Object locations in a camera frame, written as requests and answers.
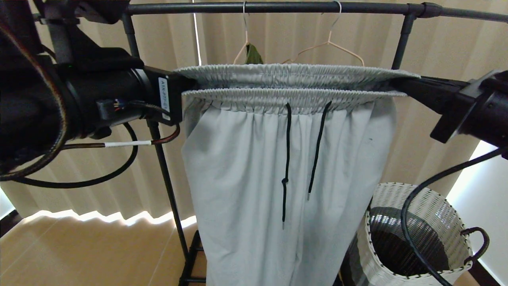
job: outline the beige floor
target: beige floor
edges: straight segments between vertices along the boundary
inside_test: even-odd
[[[184,231],[190,244],[196,225]],[[0,285],[176,286],[183,268],[179,247],[173,221],[26,219],[0,239]],[[205,274],[201,256],[194,275]],[[455,285],[479,286],[469,273]]]

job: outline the white and gray wicker basket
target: white and gray wicker basket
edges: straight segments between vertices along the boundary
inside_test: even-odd
[[[344,286],[440,285],[416,258],[400,226],[400,210],[415,187],[402,183],[377,186],[342,263]],[[413,200],[407,221],[418,250],[451,284],[488,247],[488,236],[481,228],[465,230],[445,198],[428,188]],[[480,231],[485,240],[475,256],[467,239],[474,231]]]

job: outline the green cloth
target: green cloth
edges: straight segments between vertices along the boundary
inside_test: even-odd
[[[247,59],[245,60],[245,64],[263,64],[263,59],[258,52],[258,49],[252,44],[248,44],[245,49],[247,50]]]

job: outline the vertical black pole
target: vertical black pole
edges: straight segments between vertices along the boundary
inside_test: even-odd
[[[409,39],[412,24],[415,20],[416,15],[412,13],[407,14],[404,17],[404,23],[402,24],[402,29],[400,30],[399,44],[397,45],[397,51],[395,52],[395,57],[393,59],[392,70],[400,69],[400,64],[402,63],[402,58],[404,57],[404,52],[406,50],[407,40]]]
[[[124,14],[122,16],[123,21],[123,29],[125,30],[125,34],[127,35],[127,39],[129,41],[129,47],[131,49],[132,56],[139,58],[139,50],[138,44],[136,43],[136,35],[134,33],[134,26],[132,24],[132,18],[128,14]],[[158,129],[158,123],[154,121],[147,120],[146,121],[148,128],[150,129],[150,134],[153,139],[160,139],[161,133]],[[178,237],[180,238],[180,244],[182,246],[183,255],[185,256],[185,260],[188,258],[189,250],[187,248],[187,242],[185,241],[185,235],[183,234],[182,224],[180,222],[180,215],[178,214],[178,209],[176,207],[176,198],[175,193],[173,191],[173,185],[171,184],[171,178],[169,177],[168,165],[166,164],[166,156],[164,155],[164,149],[162,145],[155,145],[155,151],[157,152],[157,159],[159,161],[159,165],[161,166],[162,177],[164,179],[164,184],[166,185],[166,191],[168,192],[169,204],[171,205],[171,210],[173,211],[173,218],[175,219],[176,230],[178,231]]]

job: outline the dark baseboard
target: dark baseboard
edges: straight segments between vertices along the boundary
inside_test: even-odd
[[[501,286],[478,261],[473,263],[473,267],[469,272],[481,286]]]
[[[23,218],[19,216],[18,211],[14,210],[0,220],[0,237],[4,236],[15,225],[17,225]]]

